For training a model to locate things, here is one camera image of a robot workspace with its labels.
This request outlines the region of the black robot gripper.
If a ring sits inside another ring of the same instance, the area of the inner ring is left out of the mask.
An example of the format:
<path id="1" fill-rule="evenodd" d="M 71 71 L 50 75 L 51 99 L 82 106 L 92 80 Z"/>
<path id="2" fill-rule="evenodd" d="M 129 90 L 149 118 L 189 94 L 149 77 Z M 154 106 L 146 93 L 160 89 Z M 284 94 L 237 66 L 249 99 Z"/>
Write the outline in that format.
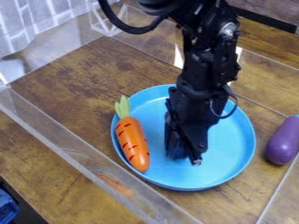
<path id="1" fill-rule="evenodd" d="M 206 151 L 206 135 L 198 130 L 228 118 L 237 109 L 238 100 L 228 85 L 208 89 L 204 83 L 189 83 L 180 75 L 176 86 L 168 89 L 164 115 L 164 148 L 170 160 L 188 158 L 192 165 L 201 164 Z"/>

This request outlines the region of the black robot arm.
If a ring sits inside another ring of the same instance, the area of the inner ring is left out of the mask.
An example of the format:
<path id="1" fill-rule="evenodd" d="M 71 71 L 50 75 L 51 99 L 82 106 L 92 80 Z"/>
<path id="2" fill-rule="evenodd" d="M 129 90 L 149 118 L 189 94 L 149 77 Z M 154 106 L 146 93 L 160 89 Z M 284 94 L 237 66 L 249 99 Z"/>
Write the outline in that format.
<path id="1" fill-rule="evenodd" d="M 228 83 L 237 79 L 238 21 L 225 0 L 137 0 L 142 11 L 169 17 L 181 28 L 182 69 L 168 89 L 164 147 L 169 159 L 201 163 L 208 131 L 234 94 Z"/>

